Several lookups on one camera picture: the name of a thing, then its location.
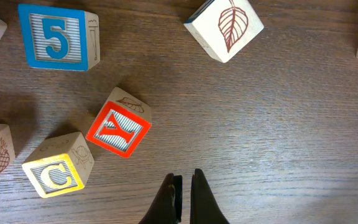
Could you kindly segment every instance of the black object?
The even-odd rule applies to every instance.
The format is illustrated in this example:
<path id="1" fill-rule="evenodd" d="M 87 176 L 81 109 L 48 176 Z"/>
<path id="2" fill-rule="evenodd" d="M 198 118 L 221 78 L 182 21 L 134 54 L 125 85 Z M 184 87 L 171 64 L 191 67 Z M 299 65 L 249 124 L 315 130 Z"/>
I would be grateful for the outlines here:
<path id="1" fill-rule="evenodd" d="M 139 224 L 177 224 L 181 222 L 181 195 L 182 177 L 168 174 L 149 211 Z"/>
<path id="2" fill-rule="evenodd" d="M 229 224 L 201 169 L 196 169 L 191 179 L 190 224 Z"/>
<path id="3" fill-rule="evenodd" d="M 177 224 L 181 222 L 182 176 L 168 174 L 149 211 L 139 224 Z M 190 224 L 229 224 L 201 169 L 191 180 Z"/>

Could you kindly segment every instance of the red frame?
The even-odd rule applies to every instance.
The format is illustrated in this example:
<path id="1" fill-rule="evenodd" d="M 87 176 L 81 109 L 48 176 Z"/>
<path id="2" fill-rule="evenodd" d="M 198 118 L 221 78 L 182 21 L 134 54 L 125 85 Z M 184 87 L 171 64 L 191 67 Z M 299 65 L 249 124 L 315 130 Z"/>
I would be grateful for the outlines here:
<path id="1" fill-rule="evenodd" d="M 106 116 L 109 114 L 110 110 L 115 110 L 118 113 L 126 116 L 127 118 L 135 121 L 136 123 L 138 123 L 139 125 L 141 125 L 143 128 L 140 131 L 140 133 L 137 135 L 137 137 L 134 139 L 134 141 L 132 142 L 132 144 L 128 147 L 128 150 L 126 152 L 122 152 L 119 149 L 116 149 L 115 147 L 110 146 L 109 144 L 106 144 L 105 142 L 96 139 L 94 137 L 94 135 L 96 134 L 96 132 L 98 131 L 100 125 L 102 124 L 102 122 L 104 121 L 104 119 L 106 119 Z M 109 101 L 106 103 L 106 105 L 102 108 L 102 110 L 100 111 L 99 115 L 96 117 L 94 123 L 92 124 L 92 127 L 89 129 L 87 135 L 86 135 L 86 139 L 100 147 L 103 147 L 111 152 L 114 152 L 124 158 L 129 158 L 131 156 L 131 154 L 135 151 L 137 145 L 141 142 L 141 140 L 143 139 L 143 137 L 147 134 L 147 132 L 149 131 L 149 129 L 152 127 L 152 124 L 150 124 L 149 122 L 147 122 L 146 120 L 138 117 L 137 115 L 131 113 L 130 111 L 122 108 L 121 106 L 113 103 L 112 101 Z"/>

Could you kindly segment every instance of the striped background on block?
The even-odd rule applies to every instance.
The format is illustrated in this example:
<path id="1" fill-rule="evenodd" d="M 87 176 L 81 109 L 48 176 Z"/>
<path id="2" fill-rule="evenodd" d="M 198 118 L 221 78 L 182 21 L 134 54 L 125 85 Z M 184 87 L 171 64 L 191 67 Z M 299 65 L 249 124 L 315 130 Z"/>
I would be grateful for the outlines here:
<path id="1" fill-rule="evenodd" d="M 128 133 L 135 132 L 134 137 L 131 139 L 129 143 L 126 143 L 125 139 L 120 136 L 99 135 L 104 125 L 107 125 L 108 128 L 115 128 L 115 125 L 111 121 L 108 122 L 110 116 L 115 116 L 120 127 L 126 132 Z M 122 150 L 123 152 L 126 152 L 128 150 L 128 147 L 132 144 L 134 139 L 136 139 L 136 136 L 140 133 L 142 128 L 143 127 L 140 124 L 136 123 L 135 121 L 125 117 L 124 115 L 118 113 L 117 111 L 111 110 L 109 114 L 106 116 L 106 119 L 104 119 L 102 125 L 99 127 L 94 137 L 96 139 L 105 142 L 106 144 L 109 144 L 119 150 Z"/>
<path id="2" fill-rule="evenodd" d="M 60 41 L 53 37 L 47 40 L 44 36 L 44 28 L 42 25 L 42 19 L 62 19 L 65 21 L 66 30 L 62 30 L 60 27 L 52 26 L 52 31 L 58 31 L 62 33 L 68 41 L 68 54 L 60 59 L 56 60 L 51 58 L 46 48 L 52 46 L 54 50 L 59 51 L 62 47 Z M 46 16 L 40 14 L 30 14 L 30 23 L 32 29 L 32 38 L 34 41 L 34 53 L 35 59 L 41 61 L 58 61 L 58 62 L 81 62 L 81 42 L 80 42 L 80 24 L 78 19 Z"/>
<path id="3" fill-rule="evenodd" d="M 44 166 L 40 166 L 40 167 L 36 167 L 36 168 L 31 169 L 32 173 L 35 175 L 35 178 L 38 180 L 38 183 L 40 183 L 40 185 L 43 188 L 43 190 L 48 194 L 52 193 L 52 192 L 55 192 L 55 191 L 58 191 L 58 190 L 63 190 L 63 189 L 53 189 L 53 188 L 50 188 L 50 187 L 46 186 L 44 184 L 44 182 L 41 180 L 41 173 L 46 167 L 51 166 L 51 165 L 59 165 L 59 164 L 63 164 L 63 166 L 65 167 L 66 172 L 62 172 L 62 171 L 60 171 L 58 169 L 51 170 L 49 172 L 49 176 L 52 179 L 52 181 L 55 184 L 63 185 L 65 183 L 67 183 L 67 178 L 66 177 L 71 177 L 71 184 L 68 187 L 64 188 L 64 189 L 77 186 L 77 183 L 76 183 L 73 175 L 71 174 L 71 172 L 70 172 L 70 170 L 69 170 L 69 168 L 67 166 L 67 163 L 65 161 L 54 162 L 54 163 L 51 163 L 51 164 L 47 164 L 47 165 L 44 165 Z"/>

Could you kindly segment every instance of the blue frame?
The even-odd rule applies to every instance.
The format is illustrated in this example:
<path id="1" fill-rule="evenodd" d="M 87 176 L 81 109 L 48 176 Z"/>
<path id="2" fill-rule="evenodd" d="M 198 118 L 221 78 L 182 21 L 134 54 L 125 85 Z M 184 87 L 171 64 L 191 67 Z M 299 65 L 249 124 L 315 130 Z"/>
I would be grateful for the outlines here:
<path id="1" fill-rule="evenodd" d="M 30 26 L 30 14 L 41 14 L 46 16 L 58 16 L 78 19 L 80 23 L 81 62 L 48 62 L 35 59 L 32 29 Z M 62 9 L 57 7 L 36 6 L 30 4 L 19 5 L 19 18 L 22 26 L 25 55 L 27 63 L 34 68 L 49 68 L 61 70 L 88 70 L 88 50 L 86 45 L 85 12 L 76 9 Z"/>

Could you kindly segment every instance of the leaf drawing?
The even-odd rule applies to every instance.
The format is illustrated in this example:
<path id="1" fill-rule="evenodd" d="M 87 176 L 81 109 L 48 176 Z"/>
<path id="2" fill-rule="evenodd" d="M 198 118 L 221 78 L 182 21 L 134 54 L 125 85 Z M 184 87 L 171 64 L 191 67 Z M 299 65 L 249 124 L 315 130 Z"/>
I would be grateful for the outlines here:
<path id="1" fill-rule="evenodd" d="M 226 42 L 227 52 L 241 39 L 248 28 L 248 16 L 246 12 L 234 5 L 234 0 L 229 0 L 231 7 L 221 13 L 218 27 Z"/>
<path id="2" fill-rule="evenodd" d="M 129 107 L 130 109 L 137 111 L 139 113 L 144 112 L 142 103 L 138 103 L 131 98 L 124 97 L 122 100 L 117 100 L 117 102 L 122 103 L 123 105 L 125 105 L 125 106 Z"/>

